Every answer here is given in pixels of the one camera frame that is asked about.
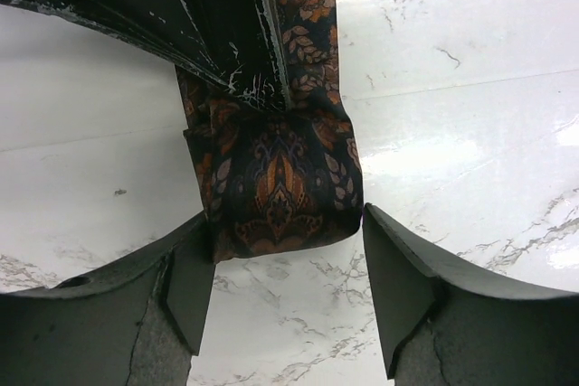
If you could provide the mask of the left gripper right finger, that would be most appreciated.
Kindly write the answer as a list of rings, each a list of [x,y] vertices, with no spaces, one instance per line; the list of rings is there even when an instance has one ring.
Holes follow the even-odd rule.
[[[373,204],[363,240],[386,376],[397,385],[575,385],[578,296],[481,268]]]

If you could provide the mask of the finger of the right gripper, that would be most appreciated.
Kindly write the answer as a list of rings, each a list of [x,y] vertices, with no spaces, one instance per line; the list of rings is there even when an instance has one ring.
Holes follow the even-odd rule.
[[[259,110],[289,105],[275,0],[1,0],[170,61]]]

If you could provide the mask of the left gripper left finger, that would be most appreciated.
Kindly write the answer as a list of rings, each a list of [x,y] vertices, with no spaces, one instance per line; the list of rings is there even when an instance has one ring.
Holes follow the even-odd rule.
[[[160,240],[53,288],[1,296],[4,385],[183,385],[212,286],[196,215]]]

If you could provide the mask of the dark paisley tie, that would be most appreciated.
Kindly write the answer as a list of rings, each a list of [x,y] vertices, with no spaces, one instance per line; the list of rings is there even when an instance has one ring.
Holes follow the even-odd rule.
[[[276,1],[288,110],[260,112],[176,70],[215,262],[330,245],[355,234],[363,214],[339,92],[336,0]]]

